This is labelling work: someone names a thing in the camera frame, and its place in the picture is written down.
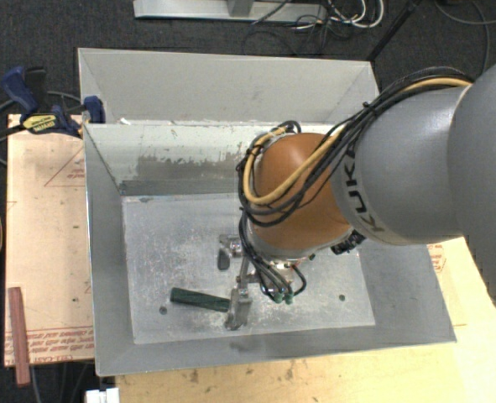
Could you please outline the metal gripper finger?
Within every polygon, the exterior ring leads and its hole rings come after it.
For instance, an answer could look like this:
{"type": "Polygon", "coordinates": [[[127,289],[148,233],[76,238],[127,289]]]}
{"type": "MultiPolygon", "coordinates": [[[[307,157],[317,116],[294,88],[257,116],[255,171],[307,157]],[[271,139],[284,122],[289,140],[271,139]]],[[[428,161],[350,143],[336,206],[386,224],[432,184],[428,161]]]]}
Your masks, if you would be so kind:
{"type": "Polygon", "coordinates": [[[219,237],[219,244],[217,268],[221,271],[228,270],[232,259],[242,258],[242,242],[238,235],[223,234],[219,237]]]}
{"type": "Polygon", "coordinates": [[[227,312],[225,327],[229,331],[236,331],[248,323],[248,314],[253,303],[247,289],[234,288],[231,292],[231,301],[227,312]]]}

